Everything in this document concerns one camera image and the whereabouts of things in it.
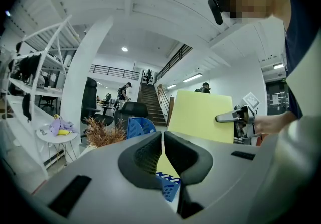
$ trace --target shelving unit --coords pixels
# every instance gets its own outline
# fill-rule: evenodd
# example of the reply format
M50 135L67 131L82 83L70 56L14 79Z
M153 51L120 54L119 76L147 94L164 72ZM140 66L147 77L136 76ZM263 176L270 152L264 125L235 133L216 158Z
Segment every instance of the shelving unit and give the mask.
M5 100L5 108L7 103L14 112L13 118L6 118L7 126L16 138L16 141L24 148L24 150L34 159L43 169L46 178L48 173L46 168L57 160L57 151L52 144L38 138L36 131L44 125L49 125L54 118L45 111L35 105L35 96L62 97L62 90L54 88L37 88L37 82L42 70L60 71L67 76L68 67L64 66L61 50L76 50L81 43L79 36L69 23L71 16L64 21L56 23L44 29L41 29L29 36L25 36L23 41L33 47L36 52L27 55L21 55L14 58L14 64L26 57L40 55L39 64L33 77L32 84L25 84L21 80L8 78L8 87L13 84L16 88L22 90L24 94L30 94L30 114L31 121L23 114L22 101L23 97L12 96L8 94ZM50 50L56 50L58 57L51 54Z

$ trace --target dried plant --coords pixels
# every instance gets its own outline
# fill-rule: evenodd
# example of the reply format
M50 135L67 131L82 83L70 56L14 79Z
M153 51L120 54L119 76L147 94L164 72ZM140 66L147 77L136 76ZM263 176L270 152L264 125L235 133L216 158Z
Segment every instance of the dried plant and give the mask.
M118 125L111 129L107 129L103 122L97 122L92 117L86 120L90 125L86 133L89 146L102 147L126 139L126 132L122 127L123 120L120 120Z

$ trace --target ceiling light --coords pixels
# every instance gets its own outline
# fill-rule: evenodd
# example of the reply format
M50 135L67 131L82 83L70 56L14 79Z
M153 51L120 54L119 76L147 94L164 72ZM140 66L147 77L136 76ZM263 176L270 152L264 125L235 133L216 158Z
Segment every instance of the ceiling light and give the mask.
M170 86L167 87L166 89L171 89L171 88L173 88L174 86L176 86L176 85L170 85Z
M188 79L185 79L185 80L183 80L183 82L189 82L189 81L191 81L191 80L193 80L193 79L195 79L195 78L198 78L198 77L201 77L202 76L202 74L196 74L195 76L193 76L193 77L190 77L190 78L188 78Z
M280 63L280 64L274 65L273 69L279 69L279 68L283 68L283 67L284 67L283 63Z

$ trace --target white table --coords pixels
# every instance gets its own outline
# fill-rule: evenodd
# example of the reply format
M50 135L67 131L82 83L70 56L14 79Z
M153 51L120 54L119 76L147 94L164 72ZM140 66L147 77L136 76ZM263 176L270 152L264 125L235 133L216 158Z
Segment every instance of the white table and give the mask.
M77 156L75 154L75 151L74 151L74 149L72 147L72 143L71 143L71 141L77 136L77 133L71 132L71 133L64 135L64 136L58 136L58 135L54 136L49 129L49 125L45 125L45 126L38 128L36 130L36 134L39 139L48 143L48 151L49 151L49 144L53 144L56 151L57 151L57 157L59 157L59 146L61 144L63 149L65 150L65 154L67 153L68 156L70 157L70 159L73 161L72 157L70 156L69 152L67 151L67 143L69 142L70 147L74 153L75 159L77 159Z

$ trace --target headphones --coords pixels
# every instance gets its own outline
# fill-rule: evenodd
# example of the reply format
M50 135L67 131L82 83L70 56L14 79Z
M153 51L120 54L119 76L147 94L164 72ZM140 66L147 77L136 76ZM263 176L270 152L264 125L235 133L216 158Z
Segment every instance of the headphones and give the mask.
M221 25L223 23L223 19L222 19L222 15L221 15L221 9L220 9L220 5L219 5L219 1L218 0L208 0L207 1L212 14L215 18L215 21L218 25Z

